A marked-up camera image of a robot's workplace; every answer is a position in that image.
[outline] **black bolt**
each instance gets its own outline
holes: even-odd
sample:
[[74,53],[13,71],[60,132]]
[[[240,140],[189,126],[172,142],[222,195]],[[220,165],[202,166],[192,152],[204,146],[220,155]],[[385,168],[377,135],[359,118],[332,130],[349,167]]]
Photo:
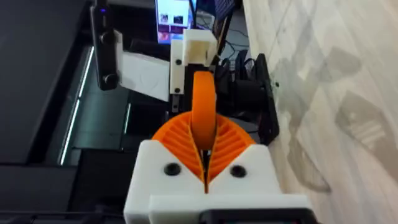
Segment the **black bolt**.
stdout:
[[243,166],[235,165],[231,167],[231,170],[229,171],[232,176],[237,177],[237,178],[243,178],[246,176],[246,169]]
[[112,86],[117,85],[118,81],[119,81],[119,77],[116,74],[113,74],[113,73],[105,75],[103,77],[103,79],[104,79],[104,82],[106,84],[112,85]]
[[166,175],[175,176],[181,173],[181,167],[177,163],[170,163],[164,167],[164,173]]

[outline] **monitor screen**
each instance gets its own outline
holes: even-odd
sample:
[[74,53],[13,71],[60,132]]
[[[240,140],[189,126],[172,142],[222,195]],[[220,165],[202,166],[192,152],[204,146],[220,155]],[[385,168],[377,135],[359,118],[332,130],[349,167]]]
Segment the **monitor screen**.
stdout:
[[[193,15],[189,0],[155,0],[157,19],[157,41],[170,44],[172,39],[182,39],[184,29],[191,29]],[[196,9],[197,0],[192,0]]]

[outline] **white plastic housing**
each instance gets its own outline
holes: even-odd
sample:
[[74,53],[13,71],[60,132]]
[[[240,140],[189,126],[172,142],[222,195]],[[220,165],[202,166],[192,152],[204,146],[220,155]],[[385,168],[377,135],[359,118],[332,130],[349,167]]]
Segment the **white plastic housing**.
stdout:
[[210,30],[184,29],[182,40],[184,65],[209,67],[217,52],[217,40]]
[[[170,162],[179,163],[177,176],[164,174]],[[245,167],[244,178],[233,177],[233,165]],[[196,223],[209,209],[311,208],[304,195],[282,194],[268,148],[249,146],[209,184],[203,183],[158,141],[140,145],[124,208],[127,224]]]
[[170,63],[143,54],[123,52],[123,36],[116,30],[115,35],[120,85],[168,102]]

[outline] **wooden table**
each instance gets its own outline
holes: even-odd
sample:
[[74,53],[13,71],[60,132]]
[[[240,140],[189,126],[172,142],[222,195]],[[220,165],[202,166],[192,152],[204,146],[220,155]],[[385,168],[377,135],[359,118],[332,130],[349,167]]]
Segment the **wooden table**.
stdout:
[[265,53],[280,185],[324,224],[398,223],[398,1],[244,0]]

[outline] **printed plastic part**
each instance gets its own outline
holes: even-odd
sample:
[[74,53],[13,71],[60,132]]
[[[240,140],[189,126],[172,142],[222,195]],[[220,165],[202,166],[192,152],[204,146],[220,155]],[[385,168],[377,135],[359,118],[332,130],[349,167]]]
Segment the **printed plastic part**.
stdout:
[[154,135],[202,182],[203,166],[191,133],[191,112],[182,113],[166,122]]
[[207,182],[210,183],[225,167],[250,145],[250,135],[228,118],[217,115],[217,134],[211,151]]
[[192,91],[192,134],[197,148],[210,150],[216,136],[216,90],[210,72],[195,72]]

